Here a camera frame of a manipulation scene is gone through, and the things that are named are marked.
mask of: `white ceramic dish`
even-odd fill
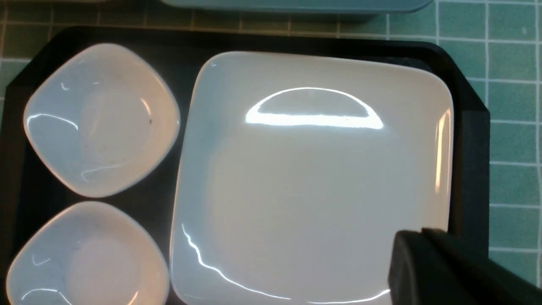
[[[121,210],[81,202],[45,224],[6,280],[13,305],[161,305],[169,274],[149,234]]]
[[[453,109],[422,70],[217,55],[196,81],[170,273],[187,304],[391,304],[402,229],[448,227]]]
[[[92,46],[53,73],[30,98],[24,130],[49,170],[74,192],[105,197],[148,175],[179,131],[167,84],[143,59]]]

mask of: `black tray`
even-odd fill
[[[388,62],[421,68],[440,77],[450,89],[455,112],[448,231],[487,253],[489,112],[440,47],[425,42],[75,27],[54,37],[11,82],[5,96],[0,134],[3,282],[11,260],[43,224],[72,204],[92,200],[70,191],[43,165],[25,137],[22,117],[28,99],[43,81],[78,52],[102,42],[117,43],[139,54],[163,77],[179,104],[179,137],[163,162],[133,187],[98,199],[125,211],[147,229],[166,260],[169,261],[173,198],[192,88],[207,59],[230,50]],[[183,303],[170,289],[167,304]]]

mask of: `black object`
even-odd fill
[[[0,244],[3,246],[0,274],[4,282],[11,260],[45,222],[72,204],[92,200],[70,191],[42,164],[24,135],[22,116],[32,93],[57,68],[85,48],[104,42],[123,45],[141,56],[166,81],[179,104],[179,137],[163,162],[135,186],[99,199],[139,222],[155,239],[166,260],[169,260],[177,170],[192,89],[201,66],[212,56],[230,50],[388,62],[421,68],[440,77],[454,101],[448,231],[487,253],[489,113],[440,47],[425,42],[75,27],[54,37],[7,89],[0,134]],[[167,304],[182,304],[172,289]]]
[[[542,290],[435,229],[397,232],[388,283],[393,305],[542,304]]]

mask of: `small white bowl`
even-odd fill
[[[167,84],[138,55],[95,45],[53,73],[28,101],[24,131],[49,170],[87,197],[136,184],[164,159],[179,132]]]
[[[11,304],[159,305],[167,265],[149,234],[101,202],[73,205],[46,223],[8,272]]]

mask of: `white square plate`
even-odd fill
[[[453,108],[431,73],[229,52],[201,69],[171,279],[187,304],[390,304],[398,230],[448,227]]]

